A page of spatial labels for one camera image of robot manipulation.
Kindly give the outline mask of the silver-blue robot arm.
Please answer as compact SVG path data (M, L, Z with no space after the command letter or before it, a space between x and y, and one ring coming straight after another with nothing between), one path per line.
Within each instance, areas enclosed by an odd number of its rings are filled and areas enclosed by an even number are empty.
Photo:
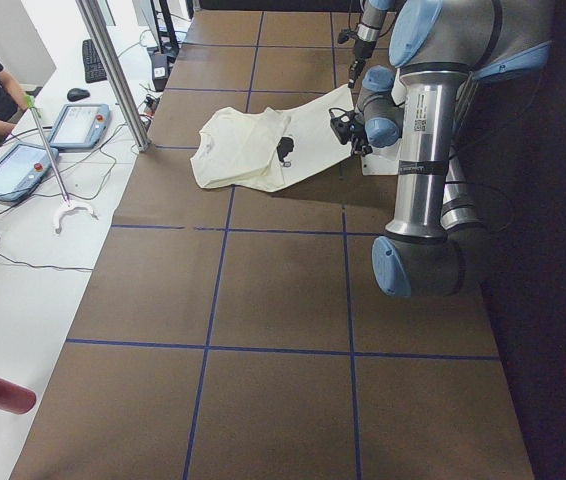
M453 145L475 88L542 69L550 1L368 1L349 83L359 89L342 136L366 155L398 148L395 210L372 247L390 296L453 295L479 283L490 240Z
M397 12L395 0L364 1L357 28L354 31L353 61L348 70L348 88L353 90L366 62L381 36L388 12Z

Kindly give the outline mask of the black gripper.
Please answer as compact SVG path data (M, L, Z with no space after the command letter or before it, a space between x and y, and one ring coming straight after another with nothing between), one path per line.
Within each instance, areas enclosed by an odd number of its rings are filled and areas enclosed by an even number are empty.
M372 42L355 42L353 47L354 61L348 69L348 88L353 89L363 70L363 64L373 53Z
M350 135L351 153L353 155L366 156L373 151L369 143L365 130L365 123L361 121L361 116L355 112L349 112L349 126L347 127Z

